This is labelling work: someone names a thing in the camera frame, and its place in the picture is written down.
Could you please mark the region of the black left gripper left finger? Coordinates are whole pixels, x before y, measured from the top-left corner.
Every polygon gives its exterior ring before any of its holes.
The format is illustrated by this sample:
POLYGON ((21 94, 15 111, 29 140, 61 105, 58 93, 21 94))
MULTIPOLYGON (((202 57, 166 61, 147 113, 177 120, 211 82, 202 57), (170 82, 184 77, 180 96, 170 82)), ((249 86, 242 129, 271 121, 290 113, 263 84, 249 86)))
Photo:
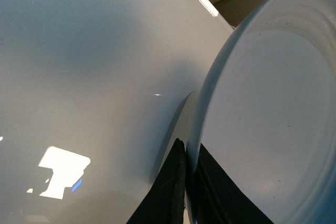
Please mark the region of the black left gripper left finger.
POLYGON ((176 139, 151 189, 127 223, 183 223, 185 179, 184 143, 176 139))

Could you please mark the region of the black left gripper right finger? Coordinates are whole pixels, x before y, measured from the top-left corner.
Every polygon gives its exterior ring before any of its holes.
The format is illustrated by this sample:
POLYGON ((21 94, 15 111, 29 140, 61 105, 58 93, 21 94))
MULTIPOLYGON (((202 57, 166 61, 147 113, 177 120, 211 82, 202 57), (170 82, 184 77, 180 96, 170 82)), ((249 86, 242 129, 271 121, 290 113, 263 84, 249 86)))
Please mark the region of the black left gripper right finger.
POLYGON ((200 146, 197 168, 187 178, 192 223, 272 223, 200 146))

